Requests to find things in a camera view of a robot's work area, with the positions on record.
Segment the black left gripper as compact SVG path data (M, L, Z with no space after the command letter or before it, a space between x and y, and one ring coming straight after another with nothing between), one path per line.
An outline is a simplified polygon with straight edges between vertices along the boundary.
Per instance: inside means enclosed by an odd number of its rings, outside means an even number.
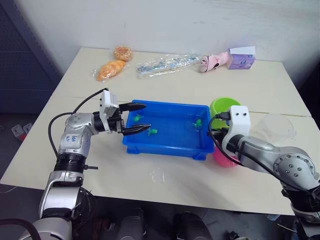
M125 127L124 120L122 119L122 112L133 112L146 108L146 104L141 102L128 102L119 105L113 115L108 118L109 130L123 134L124 136L135 135L140 132L146 131L151 127L151 124L136 124L131 127Z

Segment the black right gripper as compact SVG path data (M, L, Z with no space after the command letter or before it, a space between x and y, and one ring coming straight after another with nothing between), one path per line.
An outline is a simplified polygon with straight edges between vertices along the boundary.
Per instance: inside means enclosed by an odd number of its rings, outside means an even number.
M219 145L221 145L223 138L227 135L228 131L229 131L228 127L212 128L211 138L214 144L218 143Z

